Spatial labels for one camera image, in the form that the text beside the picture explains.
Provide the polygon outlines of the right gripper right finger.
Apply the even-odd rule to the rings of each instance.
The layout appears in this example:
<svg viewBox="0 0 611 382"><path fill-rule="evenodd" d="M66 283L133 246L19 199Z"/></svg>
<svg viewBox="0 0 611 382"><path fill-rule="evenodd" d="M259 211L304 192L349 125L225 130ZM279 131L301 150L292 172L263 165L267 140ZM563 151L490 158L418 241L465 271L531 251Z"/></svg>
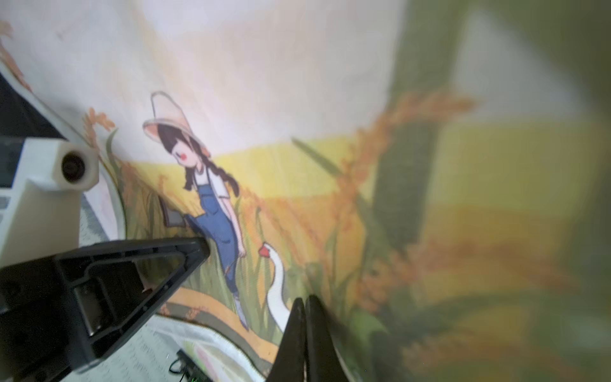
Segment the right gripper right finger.
<svg viewBox="0 0 611 382"><path fill-rule="evenodd" d="M348 382L337 356L325 308L316 295L305 303L305 369L308 382Z"/></svg>

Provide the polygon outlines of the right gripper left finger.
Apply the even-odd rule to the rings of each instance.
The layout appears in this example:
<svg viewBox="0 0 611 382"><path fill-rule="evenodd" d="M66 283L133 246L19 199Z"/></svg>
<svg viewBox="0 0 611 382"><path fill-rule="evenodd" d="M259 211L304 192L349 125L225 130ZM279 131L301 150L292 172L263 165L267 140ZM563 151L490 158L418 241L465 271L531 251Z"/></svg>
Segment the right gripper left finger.
<svg viewBox="0 0 611 382"><path fill-rule="evenodd" d="M306 312L303 299L291 309L282 341L267 382L304 382L306 374Z"/></svg>

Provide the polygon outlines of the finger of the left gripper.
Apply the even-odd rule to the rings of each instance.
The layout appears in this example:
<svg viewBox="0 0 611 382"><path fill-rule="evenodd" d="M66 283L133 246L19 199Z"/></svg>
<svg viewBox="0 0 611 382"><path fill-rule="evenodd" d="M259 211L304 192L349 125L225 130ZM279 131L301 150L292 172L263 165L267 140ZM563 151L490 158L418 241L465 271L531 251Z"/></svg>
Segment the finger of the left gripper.
<svg viewBox="0 0 611 382"><path fill-rule="evenodd" d="M204 238L116 240L1 270L1 379L59 381L103 363L209 257Z"/></svg>

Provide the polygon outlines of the yellow handled illustrated tote bag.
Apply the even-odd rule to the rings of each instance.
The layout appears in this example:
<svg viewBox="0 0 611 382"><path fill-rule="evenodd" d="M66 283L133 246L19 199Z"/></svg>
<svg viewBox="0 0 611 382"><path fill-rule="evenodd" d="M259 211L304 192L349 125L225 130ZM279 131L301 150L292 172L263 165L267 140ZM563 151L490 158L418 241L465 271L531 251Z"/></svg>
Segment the yellow handled illustrated tote bag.
<svg viewBox="0 0 611 382"><path fill-rule="evenodd" d="M355 381L610 379L608 1L4 1L1 75L93 149L215 380L315 294Z"/></svg>

